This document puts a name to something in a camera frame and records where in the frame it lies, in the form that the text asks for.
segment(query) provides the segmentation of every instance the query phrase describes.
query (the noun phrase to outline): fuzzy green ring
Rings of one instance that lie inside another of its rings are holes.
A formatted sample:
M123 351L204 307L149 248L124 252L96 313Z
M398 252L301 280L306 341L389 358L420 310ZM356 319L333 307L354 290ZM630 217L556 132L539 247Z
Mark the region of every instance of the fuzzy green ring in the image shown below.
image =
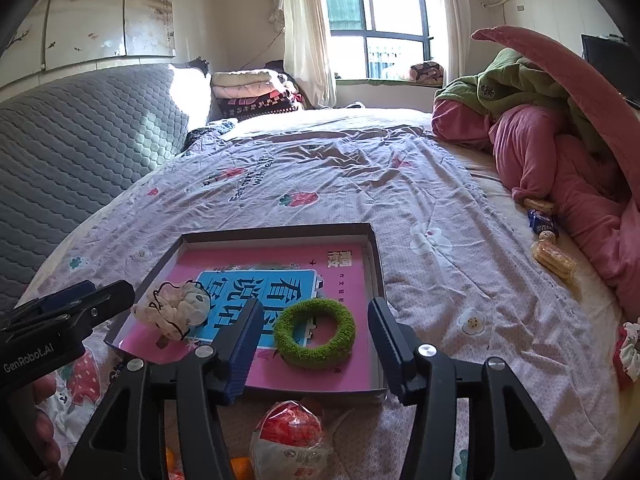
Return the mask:
M335 335L316 348L300 346L293 340L293 330L313 316L330 316L338 324ZM283 359L291 365L319 370L344 361L356 339L356 323L351 312L334 300L314 298L287 307L273 327L273 338Z

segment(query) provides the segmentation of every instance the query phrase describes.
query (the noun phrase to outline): snack package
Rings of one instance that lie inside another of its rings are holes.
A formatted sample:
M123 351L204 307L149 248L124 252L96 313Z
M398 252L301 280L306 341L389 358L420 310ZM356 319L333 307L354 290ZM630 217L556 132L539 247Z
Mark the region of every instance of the snack package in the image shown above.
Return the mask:
M330 453L320 419L294 400L271 407L249 447L255 480L318 480Z
M551 231L556 237L559 235L556 221L551 216L543 215L535 209L527 211L529 216L529 227L538 236L542 231Z
M546 216L551 216L556 209L556 204L549 202L549 200L542 200L541 198L526 197L526 199L523 200L522 205L526 209L535 209L536 211L540 211Z
M578 262L548 240L540 240L531 247L533 257L561 280L573 283Z

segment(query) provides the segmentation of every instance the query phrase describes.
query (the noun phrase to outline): pink blanket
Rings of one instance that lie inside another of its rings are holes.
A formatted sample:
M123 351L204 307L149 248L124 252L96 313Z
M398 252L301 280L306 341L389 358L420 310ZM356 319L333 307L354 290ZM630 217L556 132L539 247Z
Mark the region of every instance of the pink blanket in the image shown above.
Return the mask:
M562 114L532 105L512 108L491 125L461 103L438 101L434 133L480 150L489 140L500 179L514 200L548 196L555 202L562 226L616 291L627 316L636 320L640 317L640 122L593 67L551 38L510 26L478 30L473 37L514 48L546 70L571 94L618 163L596 160Z

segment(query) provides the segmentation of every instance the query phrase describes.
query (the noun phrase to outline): white flower print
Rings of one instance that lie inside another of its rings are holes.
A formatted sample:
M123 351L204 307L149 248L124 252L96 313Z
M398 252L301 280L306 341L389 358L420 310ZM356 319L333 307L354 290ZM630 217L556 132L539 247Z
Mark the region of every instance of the white flower print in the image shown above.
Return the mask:
M484 315L474 308L469 308L458 318L458 325L467 335L481 334L484 332Z
M409 247L416 254L432 253L441 267L451 267L452 263L444 257L453 250L451 241L442 234L442 230L437 227L429 227L427 224L418 222L411 226L409 232L412 235Z

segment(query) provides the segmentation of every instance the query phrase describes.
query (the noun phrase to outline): gray quilted mattress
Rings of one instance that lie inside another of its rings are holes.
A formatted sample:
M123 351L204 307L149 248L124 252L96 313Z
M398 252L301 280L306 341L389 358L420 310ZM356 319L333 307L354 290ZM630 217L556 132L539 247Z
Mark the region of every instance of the gray quilted mattress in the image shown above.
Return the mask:
M202 99L178 95L194 89ZM208 92L201 70L148 64L66 77L0 103L0 310L78 224L180 152L188 129L206 124Z

